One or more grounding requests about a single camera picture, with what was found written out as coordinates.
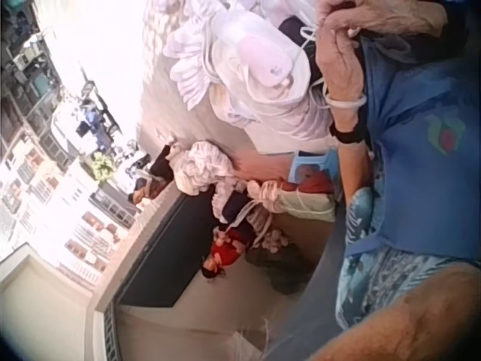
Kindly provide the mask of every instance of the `colorful patch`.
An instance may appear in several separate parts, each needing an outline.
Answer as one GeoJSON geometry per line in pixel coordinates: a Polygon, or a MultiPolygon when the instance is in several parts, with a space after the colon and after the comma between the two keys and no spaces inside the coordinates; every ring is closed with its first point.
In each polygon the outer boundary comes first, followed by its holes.
{"type": "Polygon", "coordinates": [[[458,149],[459,141],[466,129],[466,125],[455,115],[447,114],[444,120],[432,114],[425,118],[429,122],[429,142],[445,156],[458,149]]]}

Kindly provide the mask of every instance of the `apartment building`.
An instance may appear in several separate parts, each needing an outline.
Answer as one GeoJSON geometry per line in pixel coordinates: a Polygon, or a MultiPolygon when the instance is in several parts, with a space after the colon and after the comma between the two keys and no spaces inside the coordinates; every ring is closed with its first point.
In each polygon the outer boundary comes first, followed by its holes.
{"type": "MultiPolygon", "coordinates": [[[[31,31],[38,31],[35,24],[31,31]]],[[[31,45],[18,43],[2,38],[0,259],[29,243],[91,289],[138,210],[114,184],[99,185],[80,165],[82,139],[59,126],[71,118],[58,112],[62,85],[46,44],[36,41],[32,55],[31,45]]]]}

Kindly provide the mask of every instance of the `white bracelet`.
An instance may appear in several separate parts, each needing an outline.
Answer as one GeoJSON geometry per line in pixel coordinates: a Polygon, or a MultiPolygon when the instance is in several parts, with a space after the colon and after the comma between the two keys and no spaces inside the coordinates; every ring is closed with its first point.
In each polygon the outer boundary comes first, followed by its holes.
{"type": "Polygon", "coordinates": [[[332,108],[338,109],[359,109],[362,105],[366,104],[368,98],[365,94],[362,94],[361,98],[351,102],[341,102],[338,100],[332,100],[329,94],[324,95],[325,102],[332,108]]]}

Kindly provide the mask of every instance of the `elderly woman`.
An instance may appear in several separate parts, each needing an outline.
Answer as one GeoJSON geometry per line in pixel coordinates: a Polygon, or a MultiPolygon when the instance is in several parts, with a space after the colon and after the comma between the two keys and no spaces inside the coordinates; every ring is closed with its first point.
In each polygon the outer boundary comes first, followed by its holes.
{"type": "Polygon", "coordinates": [[[348,29],[437,37],[447,13],[342,2],[319,2],[316,60],[348,213],[336,315],[346,331],[312,359],[444,359],[481,319],[479,58],[406,66],[364,37],[355,50],[348,29]]]}

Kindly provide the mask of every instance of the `green plant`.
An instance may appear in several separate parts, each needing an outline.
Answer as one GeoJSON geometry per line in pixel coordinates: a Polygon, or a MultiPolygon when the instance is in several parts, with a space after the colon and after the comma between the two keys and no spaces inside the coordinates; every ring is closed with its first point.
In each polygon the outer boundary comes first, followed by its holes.
{"type": "Polygon", "coordinates": [[[108,181],[116,171],[112,158],[100,152],[93,155],[91,167],[95,180],[99,182],[108,181]]]}

